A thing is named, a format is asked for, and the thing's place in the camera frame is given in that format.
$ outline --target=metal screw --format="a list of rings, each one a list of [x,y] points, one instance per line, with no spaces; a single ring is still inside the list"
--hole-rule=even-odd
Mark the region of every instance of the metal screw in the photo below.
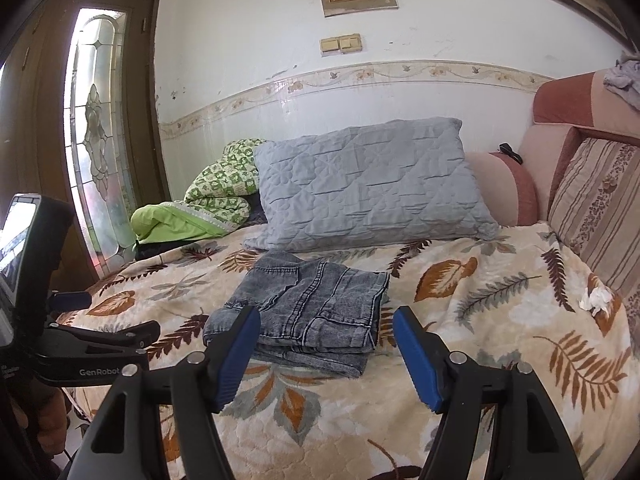
[[[518,363],[518,371],[521,374],[530,374],[533,371],[533,367],[524,361],[520,361]]]
[[[466,363],[466,354],[463,352],[451,352],[449,359],[453,364],[461,365]]]
[[[204,361],[204,357],[204,352],[191,352],[187,356],[187,362],[192,365],[197,365]]]
[[[122,374],[125,377],[131,377],[138,373],[138,365],[128,364],[122,367]]]

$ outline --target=stained glass panel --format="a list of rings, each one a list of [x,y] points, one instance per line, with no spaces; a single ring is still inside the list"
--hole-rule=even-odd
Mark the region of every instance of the stained glass panel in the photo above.
[[[124,139],[126,13],[81,9],[65,78],[65,155],[76,213],[99,276],[133,260],[136,209]]]

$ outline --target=door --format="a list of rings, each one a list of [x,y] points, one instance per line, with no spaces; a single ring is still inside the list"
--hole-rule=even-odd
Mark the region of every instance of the door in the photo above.
[[[131,213],[168,197],[150,90],[153,1],[49,0],[5,66],[3,137],[37,161],[17,164],[14,192],[76,206],[61,289],[131,261]]]

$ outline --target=white tissue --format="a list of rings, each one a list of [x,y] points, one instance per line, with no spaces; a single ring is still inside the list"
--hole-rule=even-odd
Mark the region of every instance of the white tissue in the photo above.
[[[609,289],[599,285],[591,291],[591,294],[585,290],[578,306],[583,310],[590,311],[593,317],[601,310],[604,310],[607,317],[609,317],[609,303],[611,300],[613,300],[613,295],[609,292]]]

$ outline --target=wallpaper border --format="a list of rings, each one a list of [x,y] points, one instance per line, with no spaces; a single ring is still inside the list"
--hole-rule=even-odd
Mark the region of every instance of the wallpaper border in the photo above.
[[[463,61],[411,60],[347,65],[271,81],[221,99],[173,123],[161,123],[160,138],[175,139],[251,108],[338,88],[396,82],[459,82],[535,93],[551,80],[532,72]]]

